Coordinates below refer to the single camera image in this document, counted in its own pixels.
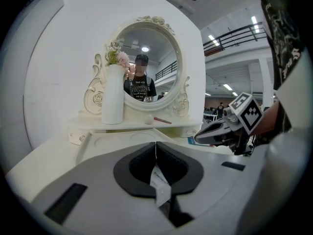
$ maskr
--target black metal railing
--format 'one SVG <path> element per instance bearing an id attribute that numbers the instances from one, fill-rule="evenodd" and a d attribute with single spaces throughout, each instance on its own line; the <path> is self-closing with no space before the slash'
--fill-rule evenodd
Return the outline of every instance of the black metal railing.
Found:
<path id="1" fill-rule="evenodd" d="M 163 70 L 159 71 L 156 74 L 156 81 L 165 75 L 172 73 L 173 71 L 177 70 L 177 60 L 172 62 L 169 66 L 165 67 Z"/>
<path id="2" fill-rule="evenodd" d="M 255 25 L 258 25 L 258 33 L 254 28 Z M 256 24 L 250 24 L 239 29 L 230 31 L 222 36 L 215 38 L 203 44 L 204 55 L 210 56 L 214 53 L 225 50 L 229 47 L 239 46 L 240 44 L 258 41 L 259 39 L 266 38 L 266 33 L 264 28 L 261 27 L 262 22 Z"/>

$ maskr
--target pink flower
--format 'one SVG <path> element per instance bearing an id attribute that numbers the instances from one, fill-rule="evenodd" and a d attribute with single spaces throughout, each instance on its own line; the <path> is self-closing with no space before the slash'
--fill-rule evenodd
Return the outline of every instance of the pink flower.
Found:
<path id="1" fill-rule="evenodd" d="M 129 63 L 128 55 L 123 51 L 117 54 L 117 60 L 118 60 L 117 64 L 123 66 L 124 68 L 126 68 L 127 64 Z"/>
<path id="2" fill-rule="evenodd" d="M 134 72 L 135 72 L 135 65 L 131 65 L 131 66 L 129 67 L 129 71 L 130 71 L 131 73 L 134 73 Z"/>

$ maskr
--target white vase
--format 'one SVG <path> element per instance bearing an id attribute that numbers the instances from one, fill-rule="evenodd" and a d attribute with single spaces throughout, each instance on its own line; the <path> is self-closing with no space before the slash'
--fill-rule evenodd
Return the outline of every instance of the white vase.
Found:
<path id="1" fill-rule="evenodd" d="M 101 110 L 101 119 L 105 124 L 118 124 L 123 121 L 124 74 L 125 69 L 120 65 L 107 67 Z"/>

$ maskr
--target black cap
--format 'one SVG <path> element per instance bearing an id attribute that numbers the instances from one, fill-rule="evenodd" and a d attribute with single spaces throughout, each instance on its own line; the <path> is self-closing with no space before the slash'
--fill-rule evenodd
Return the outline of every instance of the black cap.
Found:
<path id="1" fill-rule="evenodd" d="M 135 59 L 135 63 L 136 63 L 138 60 L 143 60 L 143 61 L 145 61 L 145 62 L 142 62 L 142 64 L 146 64 L 146 65 L 147 65 L 148 62 L 149 62 L 148 56 L 142 55 L 142 54 L 137 55 L 137 57 L 136 57 L 136 59 Z"/>

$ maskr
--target white pillar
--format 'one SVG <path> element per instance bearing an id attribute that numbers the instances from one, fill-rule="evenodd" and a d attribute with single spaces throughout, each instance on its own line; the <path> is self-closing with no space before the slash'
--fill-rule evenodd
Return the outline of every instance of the white pillar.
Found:
<path id="1" fill-rule="evenodd" d="M 263 80 L 263 110 L 265 107 L 270 107 L 273 104 L 273 84 L 270 81 L 268 62 L 266 58 L 259 58 L 259 62 Z"/>

